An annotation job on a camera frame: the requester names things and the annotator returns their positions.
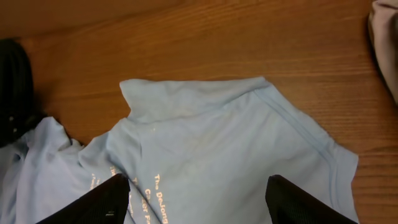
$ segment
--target folded shirt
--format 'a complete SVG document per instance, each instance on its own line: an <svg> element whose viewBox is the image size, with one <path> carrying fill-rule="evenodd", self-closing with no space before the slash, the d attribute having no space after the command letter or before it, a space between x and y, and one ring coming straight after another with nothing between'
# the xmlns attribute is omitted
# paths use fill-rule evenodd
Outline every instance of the folded shirt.
<svg viewBox="0 0 398 224"><path fill-rule="evenodd" d="M271 223L264 196L275 174L358 222L357 155L265 79L121 89L130 115L83 150L53 118L26 136L15 223L39 222L120 172L131 181L125 223Z"/></svg>

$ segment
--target light blue fabric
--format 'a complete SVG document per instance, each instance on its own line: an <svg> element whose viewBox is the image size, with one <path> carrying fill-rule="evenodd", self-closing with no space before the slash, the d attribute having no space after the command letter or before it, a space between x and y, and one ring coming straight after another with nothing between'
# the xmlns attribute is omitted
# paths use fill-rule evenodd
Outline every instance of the light blue fabric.
<svg viewBox="0 0 398 224"><path fill-rule="evenodd" d="M0 223L15 223L19 175L27 154L26 134L0 149Z"/></svg>
<svg viewBox="0 0 398 224"><path fill-rule="evenodd" d="M274 174L358 221L357 155L265 79L128 80L121 89L130 115L83 150L53 118L38 125L16 223L40 221L117 172L131 180L125 223L271 223L264 196Z"/></svg>

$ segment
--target black object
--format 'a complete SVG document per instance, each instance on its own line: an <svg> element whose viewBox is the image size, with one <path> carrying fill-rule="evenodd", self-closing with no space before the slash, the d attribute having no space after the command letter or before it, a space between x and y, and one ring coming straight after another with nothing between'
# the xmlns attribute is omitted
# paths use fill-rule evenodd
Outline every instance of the black object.
<svg viewBox="0 0 398 224"><path fill-rule="evenodd" d="M281 175L268 178L266 202L273 224L356 224Z"/></svg>
<svg viewBox="0 0 398 224"><path fill-rule="evenodd" d="M38 224L123 224L129 192L128 179L116 174Z"/></svg>
<svg viewBox="0 0 398 224"><path fill-rule="evenodd" d="M11 39L0 40L0 147L19 139L45 117L33 95L24 49Z"/></svg>

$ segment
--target t-shirt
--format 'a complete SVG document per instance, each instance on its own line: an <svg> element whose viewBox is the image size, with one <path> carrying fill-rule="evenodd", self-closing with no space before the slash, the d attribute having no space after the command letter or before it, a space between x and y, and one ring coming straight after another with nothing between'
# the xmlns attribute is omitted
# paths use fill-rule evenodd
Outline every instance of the t-shirt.
<svg viewBox="0 0 398 224"><path fill-rule="evenodd" d="M121 90L131 113L83 150L53 118L32 132L16 223L36 223L119 172L131 181L125 223L272 223L264 196L275 174L358 221L357 155L262 77L127 80Z"/></svg>
<svg viewBox="0 0 398 224"><path fill-rule="evenodd" d="M0 223L15 223L19 174L28 147L25 136L0 149Z"/></svg>

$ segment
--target wood grain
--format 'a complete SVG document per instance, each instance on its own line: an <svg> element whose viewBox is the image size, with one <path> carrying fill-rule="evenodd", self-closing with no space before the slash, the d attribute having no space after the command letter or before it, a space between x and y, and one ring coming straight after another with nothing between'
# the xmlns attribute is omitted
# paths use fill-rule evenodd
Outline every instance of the wood grain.
<svg viewBox="0 0 398 224"><path fill-rule="evenodd" d="M87 25L183 4L180 0L0 1L0 39Z"/></svg>
<svg viewBox="0 0 398 224"><path fill-rule="evenodd" d="M397 223L398 109L366 42L369 1L185 4L24 38L45 109L83 143L129 113L119 82L264 76L359 154L360 222Z"/></svg>

